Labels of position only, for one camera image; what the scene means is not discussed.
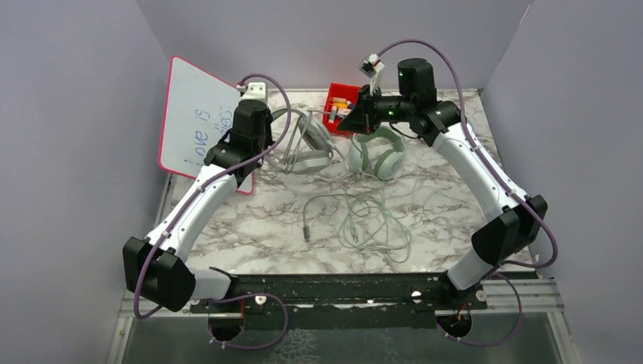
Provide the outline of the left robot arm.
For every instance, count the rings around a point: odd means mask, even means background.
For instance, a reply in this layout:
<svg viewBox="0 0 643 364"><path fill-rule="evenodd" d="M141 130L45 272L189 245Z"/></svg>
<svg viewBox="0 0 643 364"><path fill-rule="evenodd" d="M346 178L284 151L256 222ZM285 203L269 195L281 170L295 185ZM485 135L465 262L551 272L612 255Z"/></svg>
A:
<svg viewBox="0 0 643 364"><path fill-rule="evenodd" d="M226 312L237 305L232 277L219 268L193 271L187 260L197 237L214 213L257 168L274 141L267 103L243 99L234 110L231 129L206 154L197 178L180 202L145 238L131 237L123 247L127 289L134 295L139 319L141 299L172 312L191 300L209 299Z"/></svg>

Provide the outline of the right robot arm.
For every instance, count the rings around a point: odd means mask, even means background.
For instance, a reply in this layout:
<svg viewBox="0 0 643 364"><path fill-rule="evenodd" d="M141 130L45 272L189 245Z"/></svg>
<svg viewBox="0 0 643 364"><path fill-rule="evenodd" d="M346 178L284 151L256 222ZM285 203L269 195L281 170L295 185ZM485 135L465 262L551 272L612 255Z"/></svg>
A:
<svg viewBox="0 0 643 364"><path fill-rule="evenodd" d="M381 180L390 179L401 165L404 141L382 124L406 122L451 164L487 220L472 235L470 251L438 278L436 300L455 309L483 277L535 240L547 203L542 196L530 196L504 173L478 141L462 107L438 100L433 67L424 58L398 63L396 96L383 95L379 87L384 63L376 54L363 60L359 68L370 82L360 88L352 110L337 126L354 135L349 152L353 169L371 169ZM398 151L382 154L371 168L366 144L378 137L392 140Z"/></svg>

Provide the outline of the grey white gaming headset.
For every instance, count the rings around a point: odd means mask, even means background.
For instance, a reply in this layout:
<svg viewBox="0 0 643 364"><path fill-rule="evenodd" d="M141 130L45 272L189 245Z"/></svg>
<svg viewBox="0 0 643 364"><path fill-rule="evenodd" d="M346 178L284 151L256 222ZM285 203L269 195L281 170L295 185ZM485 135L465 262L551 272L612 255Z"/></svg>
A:
<svg viewBox="0 0 643 364"><path fill-rule="evenodd" d="M265 157L274 169L285 174L316 174L331 165L335 146L329 132L312 111L293 110L297 116L281 158Z"/></svg>

